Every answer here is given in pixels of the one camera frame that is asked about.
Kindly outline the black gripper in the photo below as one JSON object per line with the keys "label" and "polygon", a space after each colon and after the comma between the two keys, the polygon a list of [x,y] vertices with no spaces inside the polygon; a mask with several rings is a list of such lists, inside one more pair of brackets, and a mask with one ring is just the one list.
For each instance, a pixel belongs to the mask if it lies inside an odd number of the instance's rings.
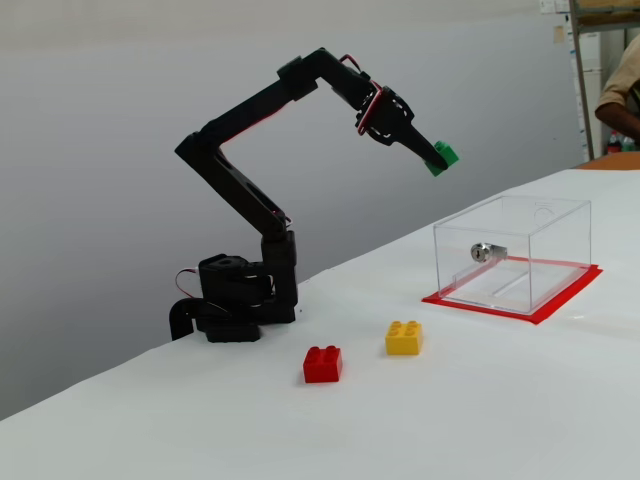
{"label": "black gripper", "polygon": [[398,142],[420,157],[427,167],[447,170],[448,164],[433,146],[429,131],[413,121],[415,115],[408,104],[388,86],[375,84],[375,87],[376,92],[357,115],[357,133],[368,135],[384,146]]}

